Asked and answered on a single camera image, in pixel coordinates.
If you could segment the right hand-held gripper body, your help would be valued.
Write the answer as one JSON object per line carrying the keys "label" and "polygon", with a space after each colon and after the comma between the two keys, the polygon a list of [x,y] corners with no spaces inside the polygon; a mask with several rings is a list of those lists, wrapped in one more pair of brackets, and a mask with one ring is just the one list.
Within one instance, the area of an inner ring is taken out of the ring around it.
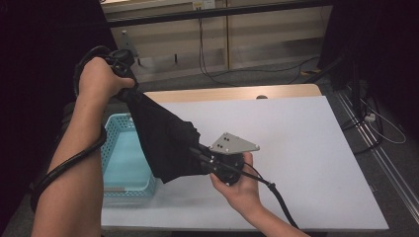
{"label": "right hand-held gripper body", "polygon": [[244,167],[244,152],[258,151],[260,146],[229,132],[223,133],[212,145],[205,167],[227,185],[236,184]]}

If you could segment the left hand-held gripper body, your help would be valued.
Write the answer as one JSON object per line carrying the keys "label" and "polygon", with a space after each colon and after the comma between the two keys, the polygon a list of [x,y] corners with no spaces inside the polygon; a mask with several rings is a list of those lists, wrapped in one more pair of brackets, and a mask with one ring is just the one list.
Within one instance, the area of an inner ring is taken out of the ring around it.
{"label": "left hand-held gripper body", "polygon": [[131,67],[137,63],[136,58],[138,57],[138,52],[127,31],[121,31],[119,49],[112,51],[109,54],[109,57],[110,65],[114,73],[119,77],[129,78],[134,82],[132,88],[121,89],[117,93],[117,98],[119,100],[129,102],[135,96],[136,88],[138,86],[136,77],[131,69]]}

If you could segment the black pants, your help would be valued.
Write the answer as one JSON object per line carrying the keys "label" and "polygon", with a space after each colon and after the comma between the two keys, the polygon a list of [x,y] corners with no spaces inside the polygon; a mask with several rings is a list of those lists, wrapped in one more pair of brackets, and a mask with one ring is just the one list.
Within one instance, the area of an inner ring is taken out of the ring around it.
{"label": "black pants", "polygon": [[199,148],[200,134],[184,121],[142,93],[131,93],[126,104],[133,118],[141,149],[155,178],[164,184],[209,171],[191,148]]}

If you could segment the light blue perforated basket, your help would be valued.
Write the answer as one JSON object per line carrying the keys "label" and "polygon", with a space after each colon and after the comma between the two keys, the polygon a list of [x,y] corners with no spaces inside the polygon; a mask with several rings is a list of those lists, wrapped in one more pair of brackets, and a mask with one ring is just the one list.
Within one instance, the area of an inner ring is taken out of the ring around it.
{"label": "light blue perforated basket", "polygon": [[142,151],[130,114],[111,115],[101,147],[105,192],[109,198],[149,198],[155,178]]}

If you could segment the person's left hand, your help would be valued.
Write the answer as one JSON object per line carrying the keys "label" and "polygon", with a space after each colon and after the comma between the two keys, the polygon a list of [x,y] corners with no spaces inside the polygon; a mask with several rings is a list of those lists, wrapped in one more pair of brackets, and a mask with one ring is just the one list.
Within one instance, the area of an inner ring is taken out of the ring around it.
{"label": "person's left hand", "polygon": [[94,57],[84,66],[81,73],[76,103],[103,107],[121,89],[133,86],[134,81],[131,78],[116,75],[103,58]]}

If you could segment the person's right hand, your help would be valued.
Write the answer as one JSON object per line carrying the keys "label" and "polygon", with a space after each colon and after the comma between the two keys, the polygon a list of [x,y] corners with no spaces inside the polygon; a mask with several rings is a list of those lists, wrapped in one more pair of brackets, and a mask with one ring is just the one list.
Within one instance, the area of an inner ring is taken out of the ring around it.
{"label": "person's right hand", "polygon": [[242,216],[248,217],[263,209],[259,197],[258,183],[255,180],[242,176],[236,184],[228,186],[215,174],[210,174],[209,177],[213,187],[220,192],[229,205]]}

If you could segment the wooden table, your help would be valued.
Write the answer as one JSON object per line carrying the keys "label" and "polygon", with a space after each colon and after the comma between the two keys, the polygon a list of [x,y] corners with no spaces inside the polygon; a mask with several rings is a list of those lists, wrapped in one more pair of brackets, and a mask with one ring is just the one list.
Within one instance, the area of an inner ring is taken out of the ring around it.
{"label": "wooden table", "polygon": [[321,96],[315,84],[249,86],[177,91],[146,92],[157,103],[207,102],[227,100],[256,100],[259,95],[268,99]]}

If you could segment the white table sheet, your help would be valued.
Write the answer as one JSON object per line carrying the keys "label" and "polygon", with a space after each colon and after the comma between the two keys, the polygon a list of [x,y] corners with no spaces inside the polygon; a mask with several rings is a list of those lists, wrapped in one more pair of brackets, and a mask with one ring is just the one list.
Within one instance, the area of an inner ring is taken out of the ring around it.
{"label": "white table sheet", "polygon": [[[374,231],[388,225],[323,96],[168,103],[191,122],[204,145],[229,132],[259,145],[254,166],[276,184],[298,227],[307,231]],[[249,231],[207,176],[158,184],[144,204],[108,206],[106,229]]]}

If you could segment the black curtain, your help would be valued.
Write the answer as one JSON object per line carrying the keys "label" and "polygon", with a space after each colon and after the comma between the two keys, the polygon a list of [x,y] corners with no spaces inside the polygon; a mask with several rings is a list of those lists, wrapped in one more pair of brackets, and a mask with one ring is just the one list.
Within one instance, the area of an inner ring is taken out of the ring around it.
{"label": "black curtain", "polygon": [[317,66],[338,57],[332,85],[341,88],[360,77],[419,139],[419,0],[335,0]]}
{"label": "black curtain", "polygon": [[50,156],[74,66],[115,49],[100,0],[0,0],[0,234]]}

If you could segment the long beige desk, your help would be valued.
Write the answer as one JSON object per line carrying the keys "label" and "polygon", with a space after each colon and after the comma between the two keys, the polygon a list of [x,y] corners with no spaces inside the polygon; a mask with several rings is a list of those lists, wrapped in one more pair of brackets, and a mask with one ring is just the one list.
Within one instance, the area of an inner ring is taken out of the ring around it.
{"label": "long beige desk", "polygon": [[210,10],[196,10],[180,13],[170,13],[155,16],[116,18],[115,20],[103,23],[106,28],[128,27],[137,25],[148,25],[166,22],[177,22],[194,19],[205,19],[224,16],[235,16],[244,14],[265,13],[273,11],[286,11],[305,9],[323,6],[332,6],[336,0],[291,0],[286,2],[256,4],[238,7],[226,7]]}

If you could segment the black stand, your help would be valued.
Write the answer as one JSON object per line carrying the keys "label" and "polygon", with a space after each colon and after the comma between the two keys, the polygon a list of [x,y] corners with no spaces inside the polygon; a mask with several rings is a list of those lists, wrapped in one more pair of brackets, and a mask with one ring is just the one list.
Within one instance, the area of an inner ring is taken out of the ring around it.
{"label": "black stand", "polygon": [[304,84],[314,84],[326,75],[331,75],[336,71],[343,72],[344,69],[350,70],[349,79],[346,84],[351,86],[352,108],[355,115],[360,118],[362,116],[360,69],[359,59],[356,56],[350,53],[339,55],[334,61],[321,69],[319,73],[305,80]]}

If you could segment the white wall socket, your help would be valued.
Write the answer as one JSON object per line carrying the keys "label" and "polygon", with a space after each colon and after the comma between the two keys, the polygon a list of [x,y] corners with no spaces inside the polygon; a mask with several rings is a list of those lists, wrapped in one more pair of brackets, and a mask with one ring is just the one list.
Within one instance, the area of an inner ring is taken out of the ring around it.
{"label": "white wall socket", "polygon": [[215,0],[195,0],[193,2],[194,10],[208,10],[215,8]]}

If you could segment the metal floor rail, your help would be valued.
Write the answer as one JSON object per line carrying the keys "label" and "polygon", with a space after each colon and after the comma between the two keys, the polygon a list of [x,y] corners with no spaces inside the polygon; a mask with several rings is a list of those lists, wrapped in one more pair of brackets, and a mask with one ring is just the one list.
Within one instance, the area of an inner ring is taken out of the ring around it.
{"label": "metal floor rail", "polygon": [[373,130],[364,121],[355,118],[352,103],[347,95],[338,93],[337,98],[342,104],[345,112],[351,118],[351,121],[356,124],[355,128],[368,145],[368,150],[376,158],[379,166],[395,188],[404,205],[407,207],[414,220],[419,224],[419,197],[399,173],[384,149],[377,143],[379,135],[375,136]]}

